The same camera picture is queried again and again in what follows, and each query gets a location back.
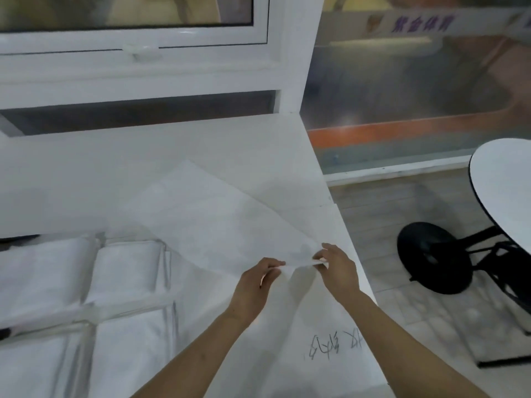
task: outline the tiled floor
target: tiled floor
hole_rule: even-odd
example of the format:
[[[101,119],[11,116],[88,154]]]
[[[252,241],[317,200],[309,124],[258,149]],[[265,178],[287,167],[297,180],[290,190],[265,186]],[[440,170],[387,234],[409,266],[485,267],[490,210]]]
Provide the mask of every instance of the tiled floor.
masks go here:
[[[492,224],[475,199],[467,171],[367,182],[330,191],[380,307],[492,397],[528,397],[531,365],[495,369],[475,365],[475,360],[531,354],[531,337],[525,337],[516,326],[496,286],[479,272],[465,292],[435,294],[409,281],[396,252],[398,232],[410,222],[432,222],[457,237]],[[473,260],[480,258],[476,254]],[[526,316],[521,323],[529,324]]]

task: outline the person's right hand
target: person's right hand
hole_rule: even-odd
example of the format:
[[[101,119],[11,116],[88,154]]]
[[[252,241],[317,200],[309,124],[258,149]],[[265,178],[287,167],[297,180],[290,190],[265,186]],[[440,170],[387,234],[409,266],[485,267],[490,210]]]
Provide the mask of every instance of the person's right hand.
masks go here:
[[[323,249],[315,253],[313,258],[324,258],[328,261],[328,268],[324,264],[316,264],[314,267],[321,274],[324,285],[332,296],[344,305],[349,296],[360,291],[356,264],[336,245],[323,243],[322,246]]]

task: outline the white window frame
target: white window frame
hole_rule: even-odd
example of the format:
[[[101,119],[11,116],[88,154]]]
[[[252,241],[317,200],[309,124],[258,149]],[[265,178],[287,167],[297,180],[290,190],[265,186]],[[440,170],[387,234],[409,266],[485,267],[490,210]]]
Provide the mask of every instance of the white window frame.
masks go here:
[[[270,0],[264,44],[3,55],[0,110],[273,90],[275,112],[299,112],[322,5]]]
[[[123,50],[128,46],[180,48],[229,44],[265,44],[269,0],[253,0],[253,25],[0,34],[0,54]]]

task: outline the white package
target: white package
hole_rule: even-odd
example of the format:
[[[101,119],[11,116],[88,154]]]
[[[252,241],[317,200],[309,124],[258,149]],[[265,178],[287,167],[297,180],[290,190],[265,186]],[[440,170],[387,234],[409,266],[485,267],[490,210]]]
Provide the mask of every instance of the white package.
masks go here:
[[[263,257],[291,274],[320,249],[271,208],[184,161],[124,211],[195,265],[240,276]]]
[[[174,356],[171,310],[105,321],[96,330],[89,398],[129,398]]]
[[[6,398],[67,398],[80,334],[29,339],[0,347],[0,385]]]
[[[50,241],[0,253],[0,321],[16,325],[79,306],[94,238]]]
[[[157,241],[113,243],[98,251],[85,302],[118,304],[161,292],[166,255]]]

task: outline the stack of white fabric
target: stack of white fabric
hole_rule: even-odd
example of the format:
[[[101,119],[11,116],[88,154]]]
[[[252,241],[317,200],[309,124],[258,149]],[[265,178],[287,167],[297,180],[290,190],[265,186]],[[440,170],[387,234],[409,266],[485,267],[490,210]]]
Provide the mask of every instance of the stack of white fabric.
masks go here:
[[[169,257],[157,241],[119,242],[98,251],[85,300],[97,306],[138,301],[167,291]]]
[[[98,325],[89,398],[129,398],[173,358],[175,339],[171,307]]]
[[[97,242],[56,240],[0,253],[0,327],[80,307]]]
[[[81,333],[0,346],[0,385],[6,398],[69,398]]]

